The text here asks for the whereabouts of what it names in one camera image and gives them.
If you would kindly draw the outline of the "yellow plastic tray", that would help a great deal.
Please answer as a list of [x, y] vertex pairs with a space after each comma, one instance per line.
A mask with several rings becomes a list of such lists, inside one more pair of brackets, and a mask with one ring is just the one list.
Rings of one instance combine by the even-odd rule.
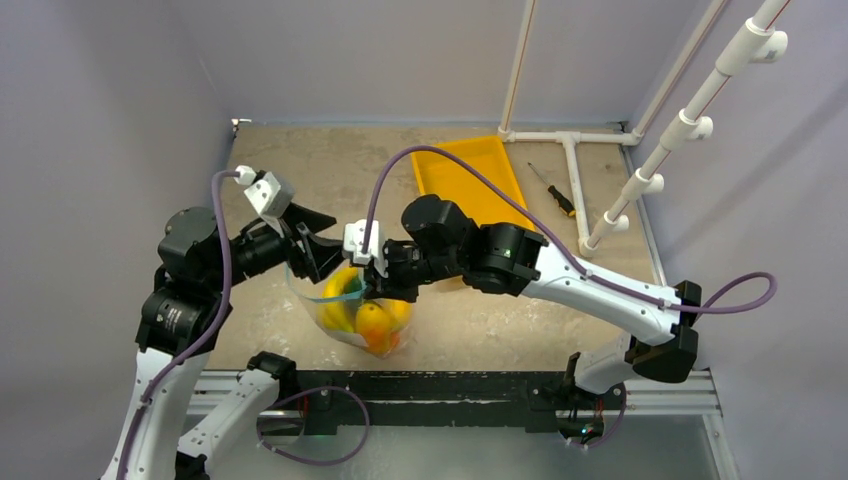
[[[438, 147], [465, 161], [521, 208], [527, 207], [505, 147], [496, 136], [441, 143]], [[479, 225], [507, 222], [533, 231], [524, 215], [452, 160], [432, 152], [410, 155], [422, 195], [456, 203]]]

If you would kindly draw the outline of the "green avocado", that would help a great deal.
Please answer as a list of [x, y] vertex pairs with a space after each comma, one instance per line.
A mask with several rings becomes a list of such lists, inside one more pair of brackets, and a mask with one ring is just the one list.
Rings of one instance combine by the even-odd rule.
[[359, 276], [354, 276], [344, 284], [343, 293], [350, 298], [361, 298], [364, 290], [365, 286], [363, 285], [361, 278]]

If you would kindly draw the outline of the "yellow banana bunch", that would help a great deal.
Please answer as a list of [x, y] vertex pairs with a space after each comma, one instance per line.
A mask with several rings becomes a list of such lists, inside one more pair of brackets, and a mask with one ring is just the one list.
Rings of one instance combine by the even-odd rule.
[[355, 313], [359, 298], [350, 298], [343, 293], [344, 284], [352, 277], [359, 276], [354, 267], [344, 267], [334, 273], [325, 283], [320, 318], [322, 325], [329, 330], [354, 332]]

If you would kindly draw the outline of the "clear zip top bag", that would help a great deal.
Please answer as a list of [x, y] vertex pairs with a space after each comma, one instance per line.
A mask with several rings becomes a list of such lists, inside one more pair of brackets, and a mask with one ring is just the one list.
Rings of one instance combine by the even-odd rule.
[[412, 305], [367, 299], [360, 268], [339, 267], [317, 284], [296, 277], [288, 268], [284, 272], [289, 289], [327, 336], [377, 358], [386, 358], [407, 343]]

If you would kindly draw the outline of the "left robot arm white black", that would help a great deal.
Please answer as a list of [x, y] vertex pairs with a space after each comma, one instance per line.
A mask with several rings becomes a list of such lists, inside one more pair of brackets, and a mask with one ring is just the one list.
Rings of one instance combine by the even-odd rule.
[[133, 397], [106, 479], [207, 479], [216, 461], [268, 407], [292, 405], [301, 390], [294, 361], [254, 355], [236, 386], [190, 432], [183, 425], [195, 386], [232, 307], [233, 287], [278, 265], [319, 283], [342, 262], [341, 243], [320, 237], [334, 217], [291, 204], [284, 239], [262, 220], [229, 242], [231, 270], [222, 264], [215, 213], [191, 207], [167, 222], [158, 245], [162, 261], [141, 307]]

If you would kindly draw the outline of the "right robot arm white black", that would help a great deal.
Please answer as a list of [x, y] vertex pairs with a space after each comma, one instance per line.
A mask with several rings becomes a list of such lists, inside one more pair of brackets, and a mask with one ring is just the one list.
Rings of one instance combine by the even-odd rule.
[[648, 285], [645, 298], [622, 294], [616, 285], [639, 282], [614, 274], [603, 285], [601, 268], [577, 268], [541, 234], [505, 222], [479, 226], [436, 195], [409, 204], [402, 224], [406, 241], [383, 239], [376, 220], [345, 228], [344, 248], [364, 269], [367, 298], [413, 303], [420, 286], [459, 278], [482, 293], [549, 301], [622, 329], [617, 340], [571, 357], [561, 392], [576, 407], [629, 379], [678, 384], [688, 378], [698, 335], [674, 288]]

